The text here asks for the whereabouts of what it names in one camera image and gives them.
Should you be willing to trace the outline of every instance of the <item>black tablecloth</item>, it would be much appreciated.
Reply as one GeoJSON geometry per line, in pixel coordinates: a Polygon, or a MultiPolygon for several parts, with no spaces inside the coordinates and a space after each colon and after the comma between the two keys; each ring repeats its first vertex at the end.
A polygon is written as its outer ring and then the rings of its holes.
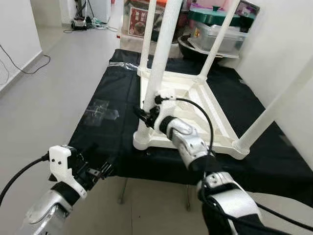
{"type": "MultiPolygon", "coordinates": [[[[111,62],[138,65],[140,54],[116,50],[111,62]]],[[[199,62],[169,59],[168,71],[198,74],[199,62]]],[[[236,134],[240,137],[264,110],[234,69],[212,67],[207,80],[236,134]]],[[[177,150],[151,147],[138,151],[133,147],[133,133],[138,118],[133,106],[139,106],[140,79],[135,70],[108,67],[90,105],[95,100],[109,101],[109,109],[117,110],[116,120],[103,119],[101,125],[86,125],[83,116],[69,145],[84,149],[93,142],[99,145],[90,160],[94,167],[108,156],[116,158],[119,176],[143,178],[181,184],[196,184],[200,175],[188,172],[177,150]]],[[[284,133],[273,123],[251,147],[250,155],[242,161],[217,154],[219,162],[246,190],[290,197],[313,205],[313,173],[296,151],[284,140],[284,133]]]]}

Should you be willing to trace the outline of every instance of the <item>transparent tape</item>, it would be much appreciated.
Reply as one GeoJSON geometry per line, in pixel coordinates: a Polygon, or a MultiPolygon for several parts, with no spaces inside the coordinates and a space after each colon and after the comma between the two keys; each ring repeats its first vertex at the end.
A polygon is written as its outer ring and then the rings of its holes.
{"type": "Polygon", "coordinates": [[[115,109],[108,109],[109,101],[96,99],[84,113],[84,125],[100,126],[103,119],[116,120],[119,113],[115,109]]]}
{"type": "Polygon", "coordinates": [[[127,63],[127,62],[110,62],[109,67],[113,67],[113,66],[118,66],[118,67],[125,68],[127,70],[133,70],[133,71],[137,71],[138,69],[138,65],[134,65],[132,63],[127,63]]]}

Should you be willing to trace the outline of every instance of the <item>green lid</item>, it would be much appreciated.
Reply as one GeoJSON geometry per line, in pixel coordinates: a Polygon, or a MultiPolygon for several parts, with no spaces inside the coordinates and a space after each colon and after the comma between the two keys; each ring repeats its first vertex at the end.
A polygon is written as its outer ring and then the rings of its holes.
{"type": "MultiPolygon", "coordinates": [[[[207,8],[192,8],[189,11],[188,18],[205,24],[216,24],[222,25],[226,17],[226,12],[224,11],[214,11],[207,8]]],[[[230,22],[230,26],[240,26],[240,17],[234,15],[230,22]]]]}

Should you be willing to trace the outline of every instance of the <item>red poster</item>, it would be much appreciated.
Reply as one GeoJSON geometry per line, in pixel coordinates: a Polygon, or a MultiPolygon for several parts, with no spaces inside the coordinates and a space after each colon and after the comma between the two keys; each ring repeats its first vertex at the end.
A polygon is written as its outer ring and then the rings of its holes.
{"type": "Polygon", "coordinates": [[[128,34],[143,37],[145,35],[147,10],[131,7],[128,34]]]}

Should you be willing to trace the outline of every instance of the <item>black cable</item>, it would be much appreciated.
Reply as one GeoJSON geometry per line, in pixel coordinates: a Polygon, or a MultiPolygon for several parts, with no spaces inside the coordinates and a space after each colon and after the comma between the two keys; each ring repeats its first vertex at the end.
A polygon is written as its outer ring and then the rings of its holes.
{"type": "Polygon", "coordinates": [[[65,29],[63,30],[64,33],[72,33],[74,30],[73,29],[65,29]]]}
{"type": "MultiPolygon", "coordinates": [[[[170,100],[170,98],[162,98],[161,100],[170,100]]],[[[194,106],[196,106],[202,113],[203,115],[205,116],[206,120],[208,121],[209,123],[209,126],[210,126],[210,145],[209,145],[209,150],[208,150],[208,154],[210,154],[212,152],[212,147],[213,147],[213,136],[214,136],[214,129],[213,129],[213,125],[212,125],[212,122],[208,116],[208,114],[206,113],[206,111],[197,103],[189,100],[189,99],[184,99],[184,98],[176,98],[176,100],[179,100],[179,101],[184,101],[184,102],[187,102],[187,103],[190,103],[194,106]]]]}
{"type": "Polygon", "coordinates": [[[285,233],[283,231],[279,231],[279,230],[276,230],[276,229],[272,229],[272,228],[269,228],[269,227],[261,227],[257,224],[254,224],[254,223],[251,223],[251,222],[248,222],[247,220],[244,220],[244,219],[240,219],[240,218],[236,218],[236,217],[233,217],[229,214],[226,214],[220,210],[218,210],[217,208],[215,208],[214,206],[212,206],[206,199],[205,197],[205,194],[204,194],[204,185],[205,185],[205,181],[203,180],[202,181],[202,187],[201,187],[201,196],[202,196],[202,199],[204,201],[204,203],[215,213],[218,213],[219,215],[221,215],[222,217],[224,218],[227,218],[227,219],[230,219],[232,220],[233,222],[236,222],[236,223],[239,223],[239,224],[242,224],[242,225],[245,225],[245,226],[248,226],[248,227],[251,227],[251,228],[254,228],[254,229],[257,229],[257,230],[260,230],[260,231],[264,231],[264,232],[269,232],[269,233],[275,233],[275,234],[280,234],[280,235],[290,235],[288,233],[285,233]]]}
{"type": "Polygon", "coordinates": [[[259,203],[257,203],[257,202],[256,202],[256,205],[257,205],[259,208],[261,208],[261,209],[263,209],[263,210],[265,210],[265,211],[267,211],[267,212],[269,212],[269,213],[271,213],[271,214],[273,214],[273,215],[276,215],[277,217],[279,217],[279,218],[281,218],[281,219],[283,219],[283,220],[285,220],[285,221],[288,221],[288,222],[291,223],[291,224],[294,224],[294,225],[299,226],[299,227],[301,227],[301,228],[303,228],[303,229],[307,229],[307,230],[313,232],[313,227],[311,227],[311,226],[309,226],[309,225],[306,225],[306,224],[300,223],[300,222],[298,222],[298,221],[295,221],[295,220],[293,220],[293,219],[290,219],[290,218],[288,218],[288,217],[286,217],[286,216],[284,216],[284,215],[282,215],[282,214],[280,214],[280,213],[278,213],[278,212],[276,212],[276,211],[273,211],[272,209],[267,208],[267,207],[265,207],[265,206],[263,206],[263,205],[261,205],[261,204],[259,204],[259,203]]]}
{"type": "MultiPolygon", "coordinates": [[[[163,101],[163,100],[170,100],[170,98],[162,98],[161,100],[162,100],[162,101],[163,101]]],[[[210,145],[209,145],[209,150],[208,150],[208,152],[211,153],[211,152],[212,152],[212,146],[213,146],[214,129],[213,129],[212,122],[211,122],[209,116],[207,115],[206,111],[205,111],[200,105],[198,105],[197,103],[195,103],[195,102],[193,102],[193,101],[191,101],[191,100],[189,100],[189,99],[176,98],[176,100],[188,102],[188,103],[190,103],[190,104],[196,106],[196,107],[204,114],[204,116],[205,116],[205,118],[207,119],[207,121],[208,121],[208,123],[209,123],[209,126],[210,126],[211,138],[210,138],[210,145]]],[[[202,180],[202,184],[205,184],[205,177],[204,177],[203,180],[202,180]]],[[[206,205],[209,206],[209,207],[210,207],[212,210],[214,210],[215,212],[219,213],[221,216],[226,217],[227,219],[233,220],[233,221],[235,221],[235,222],[241,223],[241,224],[243,224],[243,225],[246,225],[246,226],[249,226],[249,227],[253,227],[253,228],[258,229],[258,230],[267,231],[267,232],[273,232],[273,233],[276,233],[276,234],[283,234],[283,235],[287,235],[287,234],[288,234],[288,233],[285,233],[285,232],[282,232],[282,231],[279,231],[279,230],[276,230],[276,229],[272,229],[272,228],[268,228],[268,227],[260,227],[260,226],[257,225],[257,224],[250,223],[250,222],[248,222],[248,221],[246,221],[246,220],[243,220],[243,219],[235,218],[235,217],[233,217],[233,216],[231,216],[231,215],[228,215],[228,214],[225,214],[225,213],[219,211],[218,209],[216,209],[215,207],[213,207],[211,204],[209,204],[208,201],[206,200],[206,198],[205,198],[205,196],[204,196],[204,185],[202,186],[202,189],[201,189],[201,190],[202,190],[202,197],[203,197],[203,200],[204,200],[204,202],[206,203],[206,205]]],[[[286,216],[284,216],[284,215],[281,215],[281,214],[279,214],[279,213],[277,213],[277,212],[275,212],[275,211],[273,211],[273,210],[271,210],[271,209],[269,209],[269,208],[267,208],[267,207],[265,207],[265,206],[263,206],[263,205],[260,205],[260,204],[258,204],[258,203],[256,203],[256,204],[257,204],[258,207],[264,209],[265,211],[267,211],[267,212],[269,212],[269,213],[272,213],[272,214],[278,216],[278,217],[281,218],[281,219],[284,219],[284,220],[286,220],[286,221],[288,221],[288,222],[290,222],[290,223],[292,223],[292,224],[294,224],[294,225],[297,225],[297,226],[299,226],[299,227],[301,227],[301,228],[304,228],[304,229],[307,229],[307,230],[313,232],[313,228],[310,227],[310,226],[308,226],[308,225],[305,225],[305,224],[302,224],[302,223],[300,223],[300,222],[298,222],[298,221],[295,221],[295,220],[293,220],[293,219],[290,219],[290,218],[288,218],[288,217],[286,217],[286,216]]]]}
{"type": "Polygon", "coordinates": [[[3,50],[3,52],[7,55],[7,57],[9,57],[10,61],[12,62],[12,64],[14,65],[14,67],[16,67],[19,71],[25,73],[25,74],[35,74],[39,69],[43,68],[44,66],[46,66],[47,64],[50,63],[51,57],[48,55],[44,55],[45,57],[48,58],[48,62],[45,63],[44,65],[41,65],[39,68],[37,68],[34,72],[25,72],[24,70],[20,69],[12,60],[11,56],[5,51],[5,49],[2,47],[2,45],[0,44],[0,48],[3,50]]]}
{"type": "Polygon", "coordinates": [[[79,13],[85,8],[86,3],[87,3],[87,2],[85,2],[85,3],[81,6],[81,8],[79,8],[79,10],[77,10],[77,12],[76,12],[76,14],[75,14],[75,17],[79,17],[79,16],[80,16],[79,13]]]}
{"type": "Polygon", "coordinates": [[[4,62],[0,59],[0,63],[3,65],[5,71],[7,72],[7,76],[6,76],[6,80],[3,83],[0,83],[0,86],[6,84],[10,78],[10,71],[8,70],[8,68],[5,66],[4,62]]]}
{"type": "Polygon", "coordinates": [[[86,1],[88,1],[88,4],[89,4],[89,6],[90,6],[90,10],[91,10],[91,13],[92,13],[92,17],[94,17],[94,14],[93,14],[93,10],[92,10],[92,7],[91,7],[91,4],[90,4],[90,1],[89,1],[89,0],[86,0],[86,1]]]}
{"type": "Polygon", "coordinates": [[[28,169],[30,169],[33,165],[39,163],[39,162],[44,162],[44,161],[48,161],[49,160],[49,154],[45,154],[42,157],[40,157],[39,159],[31,162],[30,164],[28,164],[27,166],[25,166],[23,169],[21,169],[18,173],[16,173],[12,179],[6,184],[6,186],[3,188],[1,194],[0,194],[0,207],[3,201],[3,198],[5,196],[5,194],[8,192],[9,188],[12,186],[12,184],[16,181],[17,178],[20,177],[20,175],[22,175],[25,171],[27,171],[28,169]]]}

